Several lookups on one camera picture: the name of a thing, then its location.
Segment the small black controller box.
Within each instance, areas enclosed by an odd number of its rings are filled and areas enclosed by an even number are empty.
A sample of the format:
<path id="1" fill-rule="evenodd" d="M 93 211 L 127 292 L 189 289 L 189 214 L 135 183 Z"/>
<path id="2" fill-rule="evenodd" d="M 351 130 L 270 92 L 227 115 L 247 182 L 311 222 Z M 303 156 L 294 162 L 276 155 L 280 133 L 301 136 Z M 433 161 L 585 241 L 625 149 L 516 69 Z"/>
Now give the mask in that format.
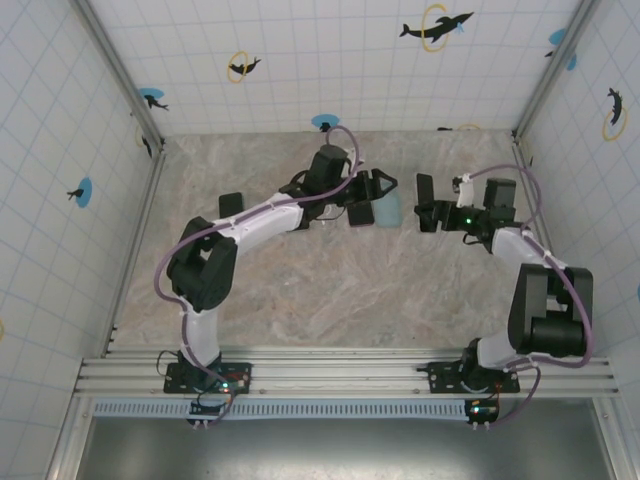
<path id="1" fill-rule="evenodd" d="M 496 397 L 466 400 L 464 408 L 467 423 L 474 431 L 480 427 L 489 429 L 490 425 L 498 420 L 500 414 L 500 404 Z"/>
<path id="2" fill-rule="evenodd" d="M 217 405 L 205 405 L 201 401 L 195 400 L 190 405 L 187 422 L 193 430 L 207 430 L 220 423 L 230 413 L 233 404 L 233 397 Z"/>

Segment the aluminium table edge rail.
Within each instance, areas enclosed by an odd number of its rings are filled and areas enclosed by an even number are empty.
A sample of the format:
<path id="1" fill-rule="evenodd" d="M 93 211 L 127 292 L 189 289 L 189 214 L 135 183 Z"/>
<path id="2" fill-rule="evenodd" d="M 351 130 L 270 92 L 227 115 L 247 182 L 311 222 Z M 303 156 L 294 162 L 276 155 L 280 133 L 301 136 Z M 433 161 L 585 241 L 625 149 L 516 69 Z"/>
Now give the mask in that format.
<path id="1" fill-rule="evenodd" d="M 516 229 L 524 248 L 508 320 L 508 343 L 520 356 L 579 368 L 593 353 L 593 275 L 584 267 L 561 262 L 551 240 L 540 181 L 533 157 L 522 139 L 513 140 L 516 165 L 528 181 L 531 218 Z"/>
<path id="2" fill-rule="evenodd" d="M 153 158 L 152 168 L 145 182 L 144 189 L 142 190 L 140 205 L 135 216 L 134 229 L 132 230 L 130 241 L 125 249 L 124 262 L 118 277 L 117 288 L 108 311 L 106 325 L 102 332 L 102 344 L 98 353 L 99 358 L 104 357 L 109 349 L 113 331 L 117 327 L 117 322 L 126 303 L 131 278 L 165 160 L 166 153 L 160 150 Z"/>

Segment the aluminium corner post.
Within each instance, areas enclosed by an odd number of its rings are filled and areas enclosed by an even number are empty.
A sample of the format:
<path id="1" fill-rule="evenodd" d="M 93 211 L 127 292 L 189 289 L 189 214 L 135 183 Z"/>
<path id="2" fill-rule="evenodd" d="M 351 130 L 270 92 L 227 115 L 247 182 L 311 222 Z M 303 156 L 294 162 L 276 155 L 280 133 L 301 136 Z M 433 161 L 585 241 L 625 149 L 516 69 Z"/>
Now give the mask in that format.
<path id="1" fill-rule="evenodd" d="M 160 152 L 163 148 L 163 137 L 90 0 L 69 2 L 125 97 L 133 117 L 138 121 L 142 136 L 152 148 Z"/>
<path id="2" fill-rule="evenodd" d="M 578 7 L 565 29 L 565 35 L 551 57 L 551 61 L 540 81 L 537 83 L 523 114 L 516 127 L 512 130 L 512 137 L 516 144 L 520 144 L 530 130 L 547 98 L 552 93 L 557 81 L 566 70 L 569 60 L 577 52 L 577 47 L 591 20 L 599 9 L 603 0 L 580 0 Z"/>

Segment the black smartphone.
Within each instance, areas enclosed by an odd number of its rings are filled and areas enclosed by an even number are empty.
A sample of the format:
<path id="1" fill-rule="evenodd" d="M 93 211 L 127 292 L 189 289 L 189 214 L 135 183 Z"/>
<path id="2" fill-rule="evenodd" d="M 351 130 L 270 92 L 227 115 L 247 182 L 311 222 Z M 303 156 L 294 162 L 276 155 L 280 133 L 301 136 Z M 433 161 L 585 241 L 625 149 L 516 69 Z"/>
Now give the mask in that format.
<path id="1" fill-rule="evenodd" d="M 218 198 L 218 210 L 221 219 L 242 213 L 245 210 L 243 194 L 241 192 L 232 192 L 220 195 Z"/>
<path id="2" fill-rule="evenodd" d="M 417 205 L 420 207 L 432 204 L 434 199 L 433 177 L 428 174 L 416 175 Z"/>
<path id="3" fill-rule="evenodd" d="M 374 211 L 370 201 L 352 204 L 347 207 L 349 225 L 352 228 L 371 226 L 375 223 Z"/>

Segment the grey metal panel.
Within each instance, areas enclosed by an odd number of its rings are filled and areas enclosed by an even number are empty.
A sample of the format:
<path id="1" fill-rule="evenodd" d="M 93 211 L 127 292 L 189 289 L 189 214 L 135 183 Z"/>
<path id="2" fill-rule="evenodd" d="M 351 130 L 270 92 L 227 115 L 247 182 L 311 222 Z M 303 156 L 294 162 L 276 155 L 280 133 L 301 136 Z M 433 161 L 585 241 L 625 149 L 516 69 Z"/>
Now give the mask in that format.
<path id="1" fill-rule="evenodd" d="M 100 419 L 79 480 L 611 480 L 592 425 Z"/>

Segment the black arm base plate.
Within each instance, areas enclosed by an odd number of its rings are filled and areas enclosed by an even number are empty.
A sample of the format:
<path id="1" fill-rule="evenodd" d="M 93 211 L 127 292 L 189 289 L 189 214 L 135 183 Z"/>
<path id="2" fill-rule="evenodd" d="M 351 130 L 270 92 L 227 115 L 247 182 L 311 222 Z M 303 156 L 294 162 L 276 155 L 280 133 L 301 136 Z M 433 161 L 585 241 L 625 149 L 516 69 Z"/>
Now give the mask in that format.
<path id="1" fill-rule="evenodd" d="M 167 367 L 163 392 L 167 394 L 227 393 L 230 388 L 236 394 L 250 390 L 252 364 L 222 362 L 209 367 L 223 378 L 223 382 L 186 363 L 171 363 Z"/>
<path id="2" fill-rule="evenodd" d="M 432 394 L 493 394 L 519 393 L 518 376 L 503 371 L 468 366 L 461 360 L 431 362 L 426 367 Z"/>

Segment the wide aluminium mounting rail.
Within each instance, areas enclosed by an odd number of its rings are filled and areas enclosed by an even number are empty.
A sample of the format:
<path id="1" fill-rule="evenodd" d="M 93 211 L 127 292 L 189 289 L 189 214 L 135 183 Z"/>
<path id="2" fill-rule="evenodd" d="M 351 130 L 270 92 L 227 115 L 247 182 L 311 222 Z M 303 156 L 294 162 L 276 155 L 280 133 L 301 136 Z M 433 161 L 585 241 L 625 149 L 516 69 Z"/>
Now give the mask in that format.
<path id="1" fill-rule="evenodd" d="M 252 359 L 248 398 L 364 399 L 428 398 L 430 382 L 411 359 L 402 357 Z M 606 360 L 579 370 L 542 366 L 536 398 L 617 397 Z M 81 397 L 164 397 L 163 381 L 147 359 L 88 360 L 80 368 L 75 394 Z"/>

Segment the grey-blue phone case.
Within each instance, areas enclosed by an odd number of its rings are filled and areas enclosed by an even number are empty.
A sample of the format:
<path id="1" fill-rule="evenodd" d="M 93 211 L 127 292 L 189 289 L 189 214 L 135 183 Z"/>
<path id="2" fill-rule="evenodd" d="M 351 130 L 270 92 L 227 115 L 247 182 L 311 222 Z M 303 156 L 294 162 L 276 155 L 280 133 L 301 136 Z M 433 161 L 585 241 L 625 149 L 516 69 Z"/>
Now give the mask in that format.
<path id="1" fill-rule="evenodd" d="M 400 228 L 403 221 L 402 204 L 396 190 L 373 202 L 375 225 L 380 228 Z"/>

